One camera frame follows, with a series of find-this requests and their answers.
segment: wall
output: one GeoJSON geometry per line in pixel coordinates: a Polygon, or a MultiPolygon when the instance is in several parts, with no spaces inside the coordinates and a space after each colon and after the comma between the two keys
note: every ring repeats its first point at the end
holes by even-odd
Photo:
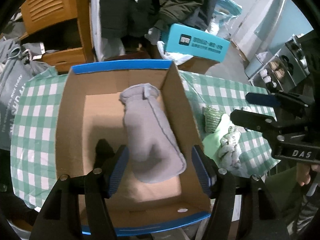
{"type": "Polygon", "coordinates": [[[269,51],[275,54],[293,34],[306,34],[311,30],[313,28],[299,8],[291,0],[287,0],[278,30],[269,44],[269,51]]]}
{"type": "Polygon", "coordinates": [[[239,15],[236,19],[232,20],[232,22],[230,23],[228,30],[231,36],[233,36],[234,33],[237,31],[239,25],[243,22],[246,15],[252,10],[257,0],[233,0],[233,1],[242,6],[242,14],[239,15]]]}
{"type": "Polygon", "coordinates": [[[243,20],[241,27],[231,36],[249,61],[255,57],[262,42],[255,34],[255,30],[265,18],[272,4],[273,0],[257,0],[243,20]]]}

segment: screw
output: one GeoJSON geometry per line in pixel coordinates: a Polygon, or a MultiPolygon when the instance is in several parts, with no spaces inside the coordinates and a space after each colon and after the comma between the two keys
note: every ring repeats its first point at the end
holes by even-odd
{"type": "Polygon", "coordinates": [[[94,170],[93,170],[93,173],[94,174],[100,174],[102,172],[102,169],[100,169],[100,168],[95,168],[94,170]]]}
{"type": "Polygon", "coordinates": [[[226,170],[226,169],[224,169],[224,168],[220,168],[220,169],[218,169],[218,172],[219,172],[220,174],[222,174],[222,175],[227,174],[227,170],[226,170]]]}
{"type": "Polygon", "coordinates": [[[277,139],[278,139],[278,141],[283,142],[284,141],[284,136],[283,135],[278,135],[277,139]]]}
{"type": "Polygon", "coordinates": [[[62,180],[62,181],[64,181],[64,180],[66,180],[67,178],[68,178],[68,174],[62,174],[59,179],[62,180]]]}
{"type": "Polygon", "coordinates": [[[252,178],[256,181],[258,181],[260,179],[260,177],[258,175],[252,175],[252,178]]]}

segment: light green cloth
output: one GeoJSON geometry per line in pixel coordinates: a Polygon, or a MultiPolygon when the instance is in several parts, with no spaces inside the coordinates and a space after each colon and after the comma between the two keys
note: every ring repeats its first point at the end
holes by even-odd
{"type": "Polygon", "coordinates": [[[223,114],[221,117],[221,121],[216,128],[216,131],[212,134],[207,135],[202,143],[204,146],[204,154],[207,155],[210,159],[214,160],[214,162],[219,165],[220,160],[216,158],[216,152],[220,147],[221,138],[228,133],[228,129],[232,126],[232,122],[230,121],[230,117],[227,114],[223,114]]]}

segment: metal rack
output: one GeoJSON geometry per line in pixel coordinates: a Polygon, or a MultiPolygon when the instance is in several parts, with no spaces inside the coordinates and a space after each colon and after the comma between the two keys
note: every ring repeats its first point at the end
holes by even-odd
{"type": "Polygon", "coordinates": [[[268,75],[271,76],[272,81],[276,82],[277,87],[285,92],[289,92],[308,76],[308,72],[303,69],[301,62],[297,60],[296,55],[290,49],[290,41],[286,42],[284,46],[266,63],[259,60],[261,62],[261,67],[256,71],[252,78],[249,79],[249,82],[253,86],[266,87],[265,84],[262,84],[264,82],[262,81],[261,83],[260,81],[260,79],[262,80],[262,78],[259,72],[263,69],[268,70],[268,75]],[[288,69],[285,67],[285,62],[281,58],[282,55],[288,57],[290,63],[292,63],[292,74],[290,74],[288,69]],[[277,63],[279,63],[281,65],[281,68],[285,71],[285,76],[281,80],[277,78],[275,71],[273,71],[269,66],[269,62],[272,61],[276,61],[277,63]]]}

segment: white plastic bag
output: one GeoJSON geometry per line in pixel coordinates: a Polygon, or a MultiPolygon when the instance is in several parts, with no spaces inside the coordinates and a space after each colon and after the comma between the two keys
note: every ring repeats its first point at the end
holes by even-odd
{"type": "Polygon", "coordinates": [[[228,25],[242,13],[242,7],[232,0],[217,0],[212,21],[219,25],[216,36],[229,39],[228,25]]]}
{"type": "Polygon", "coordinates": [[[219,24],[217,24],[213,20],[211,20],[210,24],[208,26],[208,29],[205,32],[217,36],[218,31],[219,31],[219,24]]]}
{"type": "Polygon", "coordinates": [[[177,66],[185,63],[193,56],[188,54],[181,54],[176,52],[165,52],[164,51],[164,42],[158,41],[157,42],[158,51],[163,59],[172,60],[177,66]]]}

